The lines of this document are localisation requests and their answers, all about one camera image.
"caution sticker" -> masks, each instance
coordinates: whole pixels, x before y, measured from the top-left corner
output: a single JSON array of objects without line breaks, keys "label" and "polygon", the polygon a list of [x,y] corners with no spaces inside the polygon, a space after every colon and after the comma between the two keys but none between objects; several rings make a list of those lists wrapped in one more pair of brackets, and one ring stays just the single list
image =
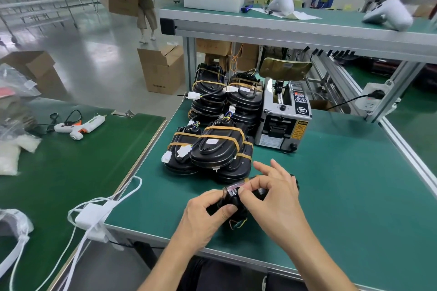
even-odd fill
[{"label": "caution sticker", "polygon": [[292,133],[292,138],[302,139],[302,136],[305,132],[307,125],[308,125],[308,122],[306,122],[306,121],[298,121],[298,123],[296,124],[296,127]]}]

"white sticker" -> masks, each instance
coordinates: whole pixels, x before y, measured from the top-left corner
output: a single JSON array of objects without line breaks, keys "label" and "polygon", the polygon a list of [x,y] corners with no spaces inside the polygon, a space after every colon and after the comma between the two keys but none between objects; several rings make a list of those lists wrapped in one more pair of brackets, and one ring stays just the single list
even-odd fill
[{"label": "white sticker", "polygon": [[206,141],[206,144],[217,144],[218,142],[219,142],[218,139],[212,139],[212,138],[210,138],[210,139],[208,139],[208,140]]},{"label": "white sticker", "polygon": [[35,85],[36,85],[36,83],[32,80],[28,80],[24,83],[24,86],[26,88],[28,88],[29,90],[32,89]]},{"label": "white sticker", "polygon": [[259,141],[259,144],[261,146],[267,146],[272,147],[274,149],[280,149],[283,139],[282,138],[275,138],[275,137],[269,137],[268,135],[261,135],[261,140]]},{"label": "white sticker", "polygon": [[226,87],[226,91],[227,91],[227,92],[237,92],[237,91],[238,91],[238,88],[237,88],[237,87],[234,87],[234,86],[232,86],[232,85],[228,85],[228,86]]},{"label": "white sticker", "polygon": [[193,148],[193,145],[186,145],[186,146],[182,146],[180,149],[178,149],[177,153],[178,153],[178,158],[183,158],[184,156],[186,156],[191,149]]},{"label": "white sticker", "polygon": [[167,151],[161,158],[161,162],[168,163],[171,159],[171,152]]}]

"gray floor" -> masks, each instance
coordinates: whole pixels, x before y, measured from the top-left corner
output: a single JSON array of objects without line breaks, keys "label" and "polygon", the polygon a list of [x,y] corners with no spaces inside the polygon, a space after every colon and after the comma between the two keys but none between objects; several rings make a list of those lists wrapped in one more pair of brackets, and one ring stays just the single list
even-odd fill
[{"label": "gray floor", "polygon": [[[172,3],[156,0],[156,9]],[[14,45],[7,33],[0,33],[6,44],[0,46],[0,57],[14,50],[47,51],[68,90],[67,96],[52,98],[171,118],[182,101],[177,94],[183,94],[185,88],[181,86],[174,95],[148,92],[137,48],[156,50],[167,43],[182,44],[182,38],[162,35],[158,28],[156,41],[140,44],[135,18],[110,14],[103,7],[99,15],[92,7],[77,8],[74,15],[79,29],[72,21],[65,23],[65,28],[57,24],[31,29],[17,34],[19,45]],[[199,53],[198,61],[204,56]],[[132,249],[118,251],[109,244],[93,242],[79,261],[69,290],[135,291],[148,272]],[[262,275],[247,272],[247,276],[247,289],[260,290]]]}]

